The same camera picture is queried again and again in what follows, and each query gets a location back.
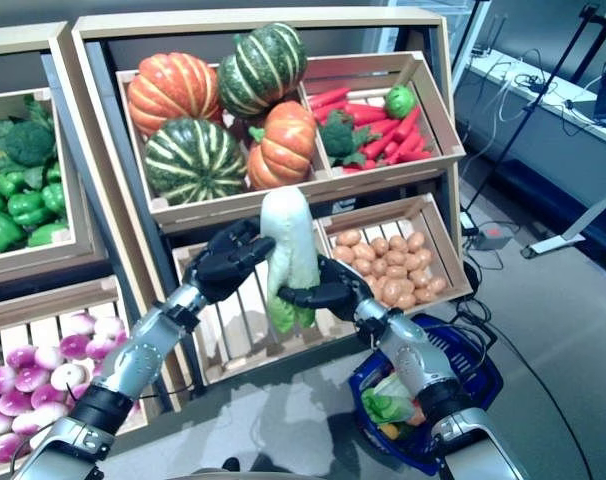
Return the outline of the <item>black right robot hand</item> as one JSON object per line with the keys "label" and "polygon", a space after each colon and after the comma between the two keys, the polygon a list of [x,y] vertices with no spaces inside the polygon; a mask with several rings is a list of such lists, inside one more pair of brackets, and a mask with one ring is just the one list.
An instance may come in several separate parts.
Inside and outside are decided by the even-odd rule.
{"label": "black right robot hand", "polygon": [[355,324],[385,315],[385,308],[353,269],[323,255],[317,260],[320,283],[309,288],[281,287],[278,296],[282,300],[303,308],[328,309],[340,320]]}

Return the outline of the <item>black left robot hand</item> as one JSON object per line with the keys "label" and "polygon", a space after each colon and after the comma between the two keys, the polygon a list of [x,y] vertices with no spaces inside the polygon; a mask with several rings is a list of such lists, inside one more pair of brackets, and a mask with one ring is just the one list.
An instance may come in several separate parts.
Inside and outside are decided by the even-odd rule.
{"label": "black left robot hand", "polygon": [[209,304],[226,300],[275,248],[272,237],[259,233],[258,216],[220,230],[188,264],[182,283],[196,287]]}

